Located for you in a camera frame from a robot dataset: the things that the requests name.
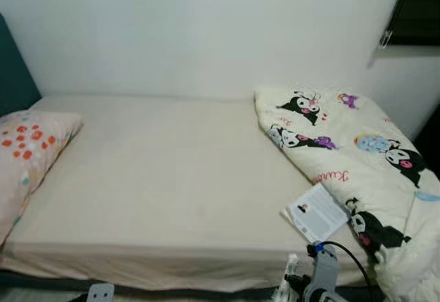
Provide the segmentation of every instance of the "floral pillowcase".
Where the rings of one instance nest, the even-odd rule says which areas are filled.
[[[0,244],[82,124],[78,114],[32,110],[0,118]]]

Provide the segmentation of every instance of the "cable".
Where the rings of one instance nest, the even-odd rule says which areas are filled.
[[[341,248],[343,251],[345,251],[356,263],[357,267],[359,268],[359,270],[362,272],[362,274],[364,275],[364,279],[366,282],[366,285],[368,286],[368,290],[370,292],[370,300],[371,302],[374,302],[374,296],[373,296],[373,288],[371,287],[371,282],[369,279],[369,276],[366,274],[366,271],[364,269],[364,267],[362,266],[362,264],[358,261],[358,259],[356,258],[355,255],[353,255],[353,253],[348,250],[346,247],[344,247],[343,245],[339,244],[338,242],[334,242],[334,241],[324,241],[322,242],[322,245],[334,245],[336,247]]]

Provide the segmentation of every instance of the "white wall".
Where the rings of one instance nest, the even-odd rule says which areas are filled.
[[[45,95],[349,85],[413,137],[440,100],[439,49],[375,49],[394,2],[0,0],[0,11]]]

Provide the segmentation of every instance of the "folded blanket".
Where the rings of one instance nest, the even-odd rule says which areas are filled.
[[[341,91],[260,89],[255,106],[270,138],[351,213],[388,299],[440,301],[440,182],[390,118]]]

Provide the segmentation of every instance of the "beige fitted sheet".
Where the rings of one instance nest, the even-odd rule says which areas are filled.
[[[252,101],[52,96],[85,122],[6,240],[0,268],[146,290],[278,285],[307,241],[279,215],[311,185],[259,129]],[[332,240],[366,265],[348,226]],[[362,282],[338,253],[339,284]]]

